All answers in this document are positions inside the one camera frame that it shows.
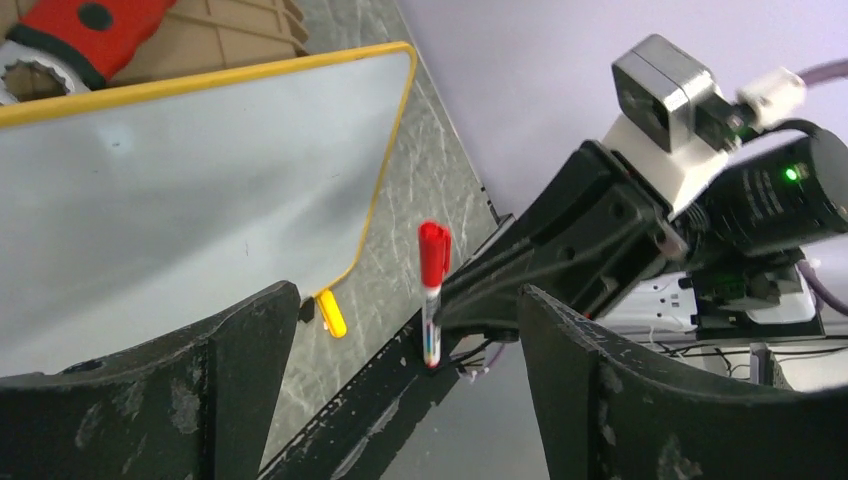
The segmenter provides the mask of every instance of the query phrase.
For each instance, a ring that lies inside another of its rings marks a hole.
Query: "gray table surface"
[[[394,0],[298,0],[310,53],[409,41]],[[419,308],[416,229],[448,225],[458,265],[495,228],[487,197],[419,64],[362,257],[333,291],[348,333],[335,339],[320,315],[298,326],[263,464],[303,428]]]

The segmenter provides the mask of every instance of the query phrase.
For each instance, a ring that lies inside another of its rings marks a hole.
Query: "yellow whiteboard frame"
[[[365,217],[365,226],[362,229],[362,236],[359,239],[356,256],[344,273],[333,280],[332,283],[318,292],[310,292],[310,294],[314,296],[341,282],[348,274],[350,274],[350,271],[353,270],[353,267],[357,264],[357,262],[359,262],[359,258],[362,256],[362,250],[365,246],[365,237],[368,233],[368,227],[371,224],[374,207],[377,205],[377,197],[380,194],[380,188],[383,184],[386,167],[388,166],[389,159],[392,155],[392,148],[394,147],[398,128],[400,127],[400,119],[403,115],[404,109],[406,108],[406,101],[409,97],[409,92],[415,79],[418,57],[412,45],[406,42],[384,43],[380,45],[342,50],[339,52],[322,53],[290,60],[281,60],[260,65],[233,68],[230,70],[222,70],[220,72],[204,73],[170,80],[160,80],[151,83],[110,88],[82,95],[68,95],[64,97],[48,98],[44,100],[2,106],[0,107],[0,128],[38,123],[71,115],[123,107],[135,103],[158,100],[161,98],[173,97],[210,88],[224,87],[227,85],[244,83],[267,77],[285,75],[314,68],[337,65],[340,63],[353,62],[364,58],[379,57],[397,53],[406,53],[409,55],[409,74],[406,79],[406,86],[404,87],[403,96],[401,97],[397,117],[395,118],[395,123],[392,126],[392,133],[389,136],[389,144],[386,147],[386,154],[383,158],[383,163],[380,166],[380,172],[377,175],[377,184],[374,187],[374,193],[371,196],[371,205],[368,208],[368,214]]]

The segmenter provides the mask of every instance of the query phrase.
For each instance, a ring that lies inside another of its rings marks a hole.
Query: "marker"
[[[424,289],[424,307],[421,309],[424,363],[430,368],[436,368],[442,357],[442,329],[433,323],[433,317],[439,309],[442,282],[450,270],[450,230],[436,222],[422,223],[418,227],[418,251],[421,255],[421,285]]]

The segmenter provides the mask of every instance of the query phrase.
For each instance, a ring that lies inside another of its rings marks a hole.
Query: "white power strip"
[[[609,314],[598,319],[608,327],[646,327],[672,332],[691,332],[692,315],[698,314],[694,290],[682,289],[678,281],[686,275],[663,275],[640,283]],[[801,292],[780,296],[776,307],[750,310],[752,321],[760,325],[807,322],[816,314],[810,286],[801,277]]]
[[[694,330],[692,315],[698,314],[695,293],[680,288],[681,278],[685,274],[663,275],[640,283],[598,322],[604,326],[646,326],[672,332]]]

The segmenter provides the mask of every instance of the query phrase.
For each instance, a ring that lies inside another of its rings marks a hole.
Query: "cardboard box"
[[[0,0],[5,32],[37,0]],[[306,55],[308,33],[294,0],[179,0],[159,30],[110,85],[181,77]],[[16,68],[4,76],[21,100],[61,93],[46,73]]]

